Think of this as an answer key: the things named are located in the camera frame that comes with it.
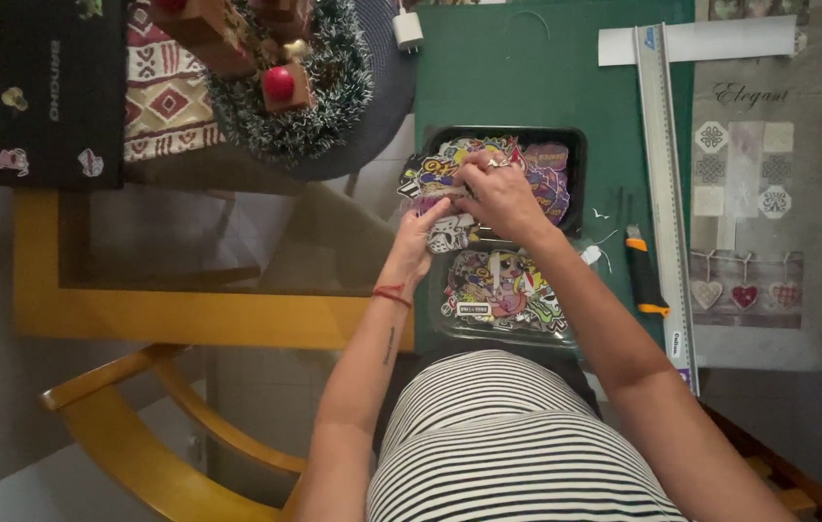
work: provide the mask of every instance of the woman's right hand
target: woman's right hand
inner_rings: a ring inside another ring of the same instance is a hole
[[[500,162],[507,156],[497,150],[481,150],[463,159],[462,167],[454,174],[453,185],[469,185],[479,200],[460,198],[454,204],[502,238],[530,250],[531,245],[556,228],[544,216],[521,167],[493,167],[489,165],[493,159]]]

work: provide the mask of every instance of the metal ruler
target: metal ruler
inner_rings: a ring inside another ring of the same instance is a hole
[[[664,23],[634,28],[656,259],[662,298],[671,309],[663,323],[665,352],[689,383],[691,392],[697,396],[699,386],[691,329],[689,250],[682,215],[672,80],[665,44]]]

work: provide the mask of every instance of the person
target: person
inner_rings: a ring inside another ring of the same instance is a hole
[[[469,155],[454,183],[475,199],[403,217],[377,284],[388,290],[370,299],[321,397],[294,519],[796,520],[504,159]],[[623,435],[563,372],[504,345],[424,356],[383,410],[408,305],[430,267],[426,234],[451,205],[533,256]]]

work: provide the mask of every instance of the black and white striped shirt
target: black and white striped shirt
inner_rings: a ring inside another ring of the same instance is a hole
[[[367,521],[685,520],[643,457],[562,379],[483,350],[405,388]]]

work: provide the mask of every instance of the red ball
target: red ball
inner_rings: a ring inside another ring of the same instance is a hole
[[[263,92],[273,101],[285,101],[295,94],[295,78],[285,67],[273,67],[263,74]]]
[[[181,11],[185,9],[187,0],[153,0],[157,7],[164,11]]]

